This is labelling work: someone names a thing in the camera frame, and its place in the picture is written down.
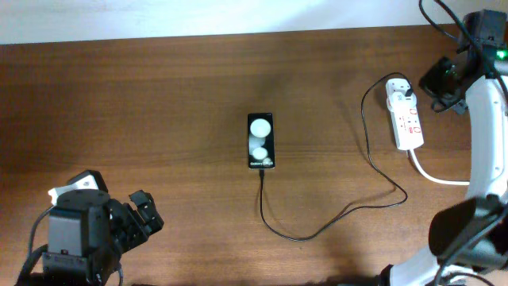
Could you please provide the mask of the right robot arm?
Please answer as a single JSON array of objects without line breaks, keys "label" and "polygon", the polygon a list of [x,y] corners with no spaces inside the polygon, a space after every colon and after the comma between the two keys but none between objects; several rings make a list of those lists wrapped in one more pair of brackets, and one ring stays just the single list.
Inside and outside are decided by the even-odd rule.
[{"label": "right robot arm", "polygon": [[461,285],[507,269],[506,20],[493,10],[457,20],[457,57],[441,58],[419,81],[434,112],[469,113],[471,177],[464,201],[434,216],[428,245],[388,265],[377,285]]}]

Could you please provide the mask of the black smartphone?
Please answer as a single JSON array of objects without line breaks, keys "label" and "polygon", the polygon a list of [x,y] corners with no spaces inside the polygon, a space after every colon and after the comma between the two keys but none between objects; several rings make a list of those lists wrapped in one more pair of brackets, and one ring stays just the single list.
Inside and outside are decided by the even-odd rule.
[{"label": "black smartphone", "polygon": [[275,167],[275,127],[272,113],[250,113],[247,116],[248,167]]}]

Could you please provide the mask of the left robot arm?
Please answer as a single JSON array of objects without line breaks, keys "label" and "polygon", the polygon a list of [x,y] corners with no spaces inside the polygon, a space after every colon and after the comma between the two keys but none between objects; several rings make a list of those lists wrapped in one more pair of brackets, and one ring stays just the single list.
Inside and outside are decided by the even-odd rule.
[{"label": "left robot arm", "polygon": [[48,212],[48,242],[32,250],[17,285],[105,285],[124,280],[121,257],[162,230],[151,194],[139,190],[120,203],[105,191],[74,190]]}]

